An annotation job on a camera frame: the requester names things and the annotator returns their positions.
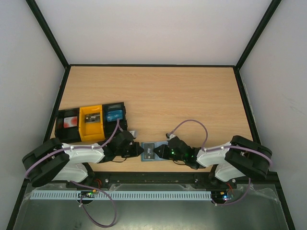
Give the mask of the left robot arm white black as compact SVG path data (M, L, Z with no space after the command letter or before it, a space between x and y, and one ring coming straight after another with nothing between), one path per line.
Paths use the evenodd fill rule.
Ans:
M129 131L120 131L108 140L90 145L72 145L52 138L22 158L25 178L33 187L42 187L52 181L83 182L92 176L90 163L113 161L117 156L138 157L144 149Z

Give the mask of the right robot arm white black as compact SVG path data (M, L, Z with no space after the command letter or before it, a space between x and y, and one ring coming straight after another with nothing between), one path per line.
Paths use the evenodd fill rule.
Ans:
M238 135L223 145L210 148L190 147L173 135L167 144L153 151L161 159L182 161L195 170L215 165L209 182L216 188L242 176L265 180L272 166L272 151L269 148Z

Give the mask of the teal leather card holder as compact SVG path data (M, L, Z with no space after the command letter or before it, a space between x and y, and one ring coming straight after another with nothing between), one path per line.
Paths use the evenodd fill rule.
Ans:
M141 161L165 161L165 159L160 158L155 152L154 149L167 144L167 141L158 141L158 142L142 142L141 147L143 148L143 153L141 154Z

